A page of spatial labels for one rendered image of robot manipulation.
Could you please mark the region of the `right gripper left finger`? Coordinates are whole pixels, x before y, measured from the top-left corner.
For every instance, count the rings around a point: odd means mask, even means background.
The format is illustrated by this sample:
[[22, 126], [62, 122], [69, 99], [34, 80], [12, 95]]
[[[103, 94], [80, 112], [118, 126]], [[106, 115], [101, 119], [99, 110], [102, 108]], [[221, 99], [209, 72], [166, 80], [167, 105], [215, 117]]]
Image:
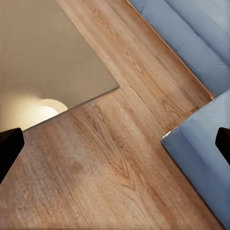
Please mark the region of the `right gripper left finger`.
[[0, 184], [24, 146], [20, 127], [0, 132]]

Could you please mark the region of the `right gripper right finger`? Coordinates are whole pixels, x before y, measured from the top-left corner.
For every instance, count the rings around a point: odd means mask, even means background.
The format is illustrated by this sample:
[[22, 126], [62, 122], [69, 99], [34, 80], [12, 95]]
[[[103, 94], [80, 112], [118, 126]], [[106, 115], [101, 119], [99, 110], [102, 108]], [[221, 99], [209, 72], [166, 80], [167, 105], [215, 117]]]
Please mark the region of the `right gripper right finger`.
[[230, 165], [230, 129], [220, 127], [217, 133], [215, 144]]

